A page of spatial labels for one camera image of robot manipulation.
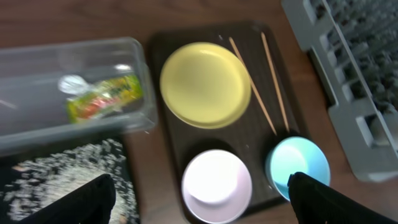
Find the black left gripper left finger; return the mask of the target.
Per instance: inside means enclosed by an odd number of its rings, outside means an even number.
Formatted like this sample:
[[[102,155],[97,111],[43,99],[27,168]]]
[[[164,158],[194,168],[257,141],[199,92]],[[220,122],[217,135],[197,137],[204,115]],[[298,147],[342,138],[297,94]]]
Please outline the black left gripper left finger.
[[[108,224],[115,203],[116,189],[113,179],[109,174],[103,174],[19,223]]]

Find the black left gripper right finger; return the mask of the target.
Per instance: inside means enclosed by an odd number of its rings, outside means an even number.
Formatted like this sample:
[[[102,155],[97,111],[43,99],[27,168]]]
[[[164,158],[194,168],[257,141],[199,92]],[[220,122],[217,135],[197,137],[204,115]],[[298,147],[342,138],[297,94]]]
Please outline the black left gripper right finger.
[[[287,185],[299,224],[397,224],[303,172],[290,175]]]

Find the blue bowl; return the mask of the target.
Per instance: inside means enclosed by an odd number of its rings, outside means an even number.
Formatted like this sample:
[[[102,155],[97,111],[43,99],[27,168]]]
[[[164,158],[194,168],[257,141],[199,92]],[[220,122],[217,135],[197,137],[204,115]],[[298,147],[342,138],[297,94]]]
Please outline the blue bowl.
[[[303,172],[329,186],[331,171],[323,151],[311,140],[293,136],[282,140],[268,153],[264,170],[269,184],[286,200],[292,174]]]

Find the green snack wrapper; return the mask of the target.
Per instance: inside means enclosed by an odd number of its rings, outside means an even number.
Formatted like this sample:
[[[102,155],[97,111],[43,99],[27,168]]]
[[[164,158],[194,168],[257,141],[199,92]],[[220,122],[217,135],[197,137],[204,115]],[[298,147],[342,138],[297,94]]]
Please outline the green snack wrapper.
[[[68,99],[68,115],[73,123],[100,119],[142,96],[141,84],[135,75],[103,80],[86,92]]]

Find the yellow plate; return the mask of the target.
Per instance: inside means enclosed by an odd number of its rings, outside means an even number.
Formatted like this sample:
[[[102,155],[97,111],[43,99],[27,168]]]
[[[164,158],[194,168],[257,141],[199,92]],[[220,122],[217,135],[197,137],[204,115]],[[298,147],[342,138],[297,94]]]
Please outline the yellow plate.
[[[159,87],[164,103],[178,119],[202,129],[234,123],[251,99],[245,65],[227,48],[209,42],[174,51],[162,66]]]

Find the wooden chopstick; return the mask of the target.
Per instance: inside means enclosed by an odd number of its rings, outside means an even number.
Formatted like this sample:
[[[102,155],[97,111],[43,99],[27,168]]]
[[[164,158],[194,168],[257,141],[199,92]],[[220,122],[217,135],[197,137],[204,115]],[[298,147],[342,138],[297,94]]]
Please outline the wooden chopstick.
[[[233,48],[233,51],[234,51],[234,53],[236,54],[237,58],[238,58],[238,59],[241,61],[241,63],[245,66],[245,69],[248,70],[247,67],[246,67],[246,64],[244,63],[244,60],[243,60],[243,58],[242,58],[242,56],[241,56],[241,54],[240,54],[240,52],[239,52],[239,50],[238,50],[238,48],[237,48],[237,46],[236,46],[236,44],[235,44],[234,39],[233,39],[232,37],[229,37],[228,39],[229,39],[229,42],[230,42],[230,44],[231,44],[231,46],[232,46],[232,48]],[[275,135],[277,135],[277,131],[276,131],[274,125],[273,125],[273,122],[272,122],[272,120],[271,120],[271,117],[269,116],[269,114],[268,114],[268,112],[267,112],[267,109],[266,109],[266,107],[265,107],[265,105],[264,105],[264,103],[263,103],[263,101],[262,101],[262,98],[261,98],[261,96],[260,96],[260,94],[259,94],[259,92],[258,92],[258,90],[257,90],[257,88],[256,88],[256,86],[255,86],[255,84],[254,84],[254,82],[253,82],[253,80],[252,80],[252,78],[251,78],[250,75],[249,75],[249,81],[250,81],[250,84],[251,84],[251,88],[252,88],[252,90],[253,90],[253,93],[254,93],[254,95],[255,95],[255,97],[256,97],[258,103],[259,103],[259,106],[261,107],[262,112],[264,113],[264,116],[266,117],[267,122],[269,123],[269,125],[270,125],[270,127],[271,127],[272,132],[273,132]]]
[[[265,33],[263,33],[263,32],[261,33],[261,39],[262,39],[262,44],[264,46],[264,50],[265,50],[265,53],[266,53],[266,56],[267,56],[267,62],[269,64],[269,68],[270,68],[270,71],[271,71],[272,80],[273,80],[275,92],[276,92],[276,95],[277,95],[277,99],[278,99],[278,102],[279,102],[280,110],[281,110],[281,113],[282,113],[282,118],[284,120],[285,129],[286,129],[287,132],[289,132],[290,131],[289,122],[287,120],[287,115],[286,115],[286,112],[285,112],[285,106],[284,106],[284,102],[283,102],[282,95],[281,95],[281,92],[280,92],[279,82],[277,80],[277,76],[276,76],[276,72],[275,72],[275,68],[274,68],[274,63],[273,63],[273,60],[272,60],[272,57],[271,57],[271,52],[269,50],[267,39],[266,39]]]

